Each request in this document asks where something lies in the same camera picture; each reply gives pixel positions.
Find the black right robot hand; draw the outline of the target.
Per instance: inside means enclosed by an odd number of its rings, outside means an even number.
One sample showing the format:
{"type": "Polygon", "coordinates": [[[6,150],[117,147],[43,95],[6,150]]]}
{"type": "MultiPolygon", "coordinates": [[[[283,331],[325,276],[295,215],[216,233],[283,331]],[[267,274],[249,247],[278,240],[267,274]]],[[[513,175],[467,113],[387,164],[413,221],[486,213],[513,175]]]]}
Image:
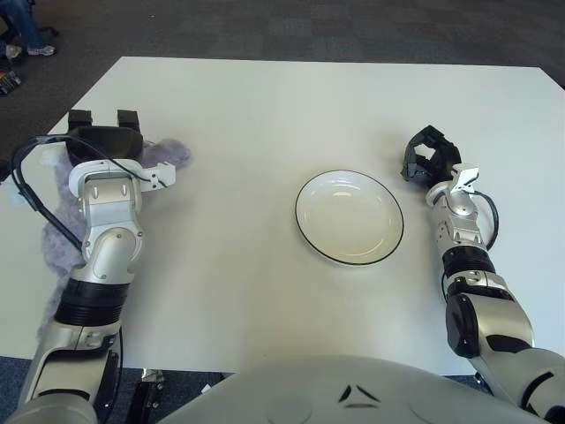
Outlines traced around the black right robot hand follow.
{"type": "Polygon", "coordinates": [[[428,125],[407,144],[401,175],[405,181],[431,188],[442,181],[451,180],[453,166],[461,162],[458,148],[442,132],[428,125]],[[420,145],[433,151],[430,158],[416,152],[416,147],[420,145]]]}

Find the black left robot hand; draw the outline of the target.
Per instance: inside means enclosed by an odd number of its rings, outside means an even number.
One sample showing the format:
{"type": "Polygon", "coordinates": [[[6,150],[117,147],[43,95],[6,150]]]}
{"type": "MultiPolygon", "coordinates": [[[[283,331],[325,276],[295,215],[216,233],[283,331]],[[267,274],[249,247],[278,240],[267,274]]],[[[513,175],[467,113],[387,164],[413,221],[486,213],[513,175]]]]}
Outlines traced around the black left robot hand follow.
{"type": "Polygon", "coordinates": [[[113,159],[136,160],[141,156],[144,139],[134,110],[118,110],[117,126],[93,125],[90,110],[70,110],[67,124],[68,135],[88,141],[113,159]]]}

